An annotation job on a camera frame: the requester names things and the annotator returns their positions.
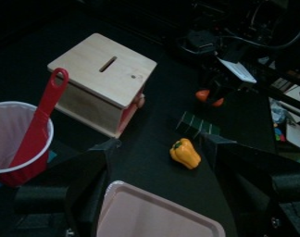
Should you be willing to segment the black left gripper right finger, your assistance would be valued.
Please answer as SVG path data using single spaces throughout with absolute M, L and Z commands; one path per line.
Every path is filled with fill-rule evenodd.
M 203 134 L 213 170 L 240 178 L 245 203 L 256 206 L 257 237 L 300 237 L 300 164 L 283 156 Z

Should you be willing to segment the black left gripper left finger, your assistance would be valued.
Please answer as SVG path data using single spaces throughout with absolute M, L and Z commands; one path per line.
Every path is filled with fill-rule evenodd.
M 109 184 L 116 138 L 58 162 L 15 195 L 22 215 L 9 237 L 93 237 Z

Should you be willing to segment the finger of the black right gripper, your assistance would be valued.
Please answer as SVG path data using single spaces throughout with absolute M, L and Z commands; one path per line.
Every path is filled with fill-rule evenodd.
M 209 88 L 209 103 L 213 104 L 223 98 L 223 86 L 215 83 Z

